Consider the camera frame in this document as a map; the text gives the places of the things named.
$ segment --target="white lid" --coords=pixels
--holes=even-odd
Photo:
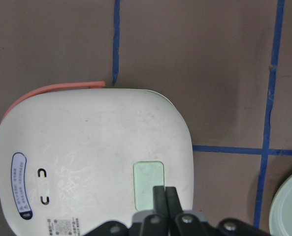
[[[269,230],[274,236],[292,236],[292,176],[274,197],[269,214]]]

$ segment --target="pink cord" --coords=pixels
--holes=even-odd
[[[6,117],[6,115],[20,102],[28,99],[29,97],[33,97],[35,95],[39,95],[42,93],[58,90],[58,89],[76,89],[76,88],[83,88],[88,87],[90,89],[102,89],[105,87],[105,81],[98,81],[98,82],[80,82],[80,83],[64,83],[64,84],[55,84],[55,85],[48,85],[41,88],[37,88],[35,90],[32,90],[31,92],[28,92],[24,94],[22,97],[20,97],[18,100],[16,100],[6,111],[6,113],[2,117],[3,119]]]

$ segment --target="label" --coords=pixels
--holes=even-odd
[[[11,185],[14,201],[20,216],[25,220],[30,220],[33,216],[25,186],[26,157],[17,152],[12,157],[11,163]]]
[[[47,219],[49,236],[80,236],[79,218],[51,217]]]

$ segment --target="silver screw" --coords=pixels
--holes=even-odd
[[[121,228],[117,225],[114,225],[110,228],[110,232],[111,234],[115,234],[115,233],[118,233],[119,231],[121,230]]]
[[[231,221],[225,222],[224,223],[224,228],[228,231],[235,231],[236,230],[236,224],[234,224]]]
[[[191,217],[190,215],[183,215],[182,221],[186,224],[192,223],[193,217]]]
[[[153,217],[151,217],[150,222],[151,224],[157,224],[160,222],[160,218],[154,215]]]

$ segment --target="black printed symbol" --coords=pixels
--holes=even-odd
[[[37,176],[41,177],[41,172],[44,173],[44,177],[46,177],[46,170],[44,170],[43,168],[40,168],[37,170]]]
[[[43,197],[41,196],[41,203],[44,205],[48,205],[49,204],[49,197],[46,197],[46,202],[44,202]]]

